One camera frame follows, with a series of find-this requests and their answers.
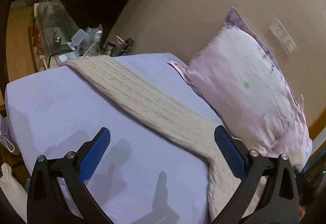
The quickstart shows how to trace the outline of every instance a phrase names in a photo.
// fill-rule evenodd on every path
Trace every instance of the pink pillowcase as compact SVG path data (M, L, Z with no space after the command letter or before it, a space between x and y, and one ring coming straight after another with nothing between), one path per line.
M232 8L223 28L188 67L172 63L248 149L286 153L302 169L312 151L303 100L297 103L268 47Z

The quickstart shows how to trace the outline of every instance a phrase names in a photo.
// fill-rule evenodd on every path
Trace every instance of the white bag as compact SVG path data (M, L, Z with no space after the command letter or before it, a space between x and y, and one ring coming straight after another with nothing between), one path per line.
M1 170L0 187L14 210L27 223L27 192L12 176L12 169L7 163L1 165Z
M16 142L12 139L7 121L0 115L0 142L14 155L19 155L20 150Z

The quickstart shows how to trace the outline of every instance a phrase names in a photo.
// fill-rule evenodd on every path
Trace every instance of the wire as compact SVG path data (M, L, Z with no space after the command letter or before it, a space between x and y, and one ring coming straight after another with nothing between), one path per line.
M9 139L7 139L6 138L6 135L8 134L8 123L6 122L6 120L1 116L0 117L0 127L1 127L1 120L4 120L4 122L6 123L6 125L7 125L7 131L6 131L6 133L2 133L2 131L0 131L0 141L3 141L3 143L4 143L4 145L5 145L5 147L7 148L7 150L9 150L11 153L13 153L14 151L15 151L15 146L14 146L14 144L12 144L11 142L10 142L10 140Z
M124 41L123 39L121 39L120 36L116 35L115 37L116 37L116 39L117 39L117 41L118 41L119 44L125 44L126 43L126 41Z
M91 45L91 47L90 47L89 49L87 49L87 51L86 51L86 52L85 52L81 57L85 57L85 55L88 53L89 50L91 50L91 48L92 48L94 45L97 45L97 49L98 49L98 51L99 51L99 53L100 53L100 48L98 47L98 44L94 43L94 44Z
M24 161L19 161L19 162L15 163L11 168L14 169L14 168L17 168L17 167L19 167L21 165L24 165L24 164L25 164Z

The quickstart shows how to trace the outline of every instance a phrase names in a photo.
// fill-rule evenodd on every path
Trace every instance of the wall switch plate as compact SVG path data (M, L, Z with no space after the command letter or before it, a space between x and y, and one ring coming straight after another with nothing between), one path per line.
M292 51L296 49L296 45L280 21L276 19L268 29L281 44L287 56L290 56Z

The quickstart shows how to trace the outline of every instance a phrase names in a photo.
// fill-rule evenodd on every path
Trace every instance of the bed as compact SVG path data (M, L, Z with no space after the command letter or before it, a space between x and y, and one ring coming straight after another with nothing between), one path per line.
M217 124L219 117L168 65L170 53L115 58L161 90ZM29 172L36 158L63 157L101 127L111 143L86 186L115 223L208 223L207 162L122 110L67 66L11 82L6 109L14 140ZM79 215L60 182L71 210Z

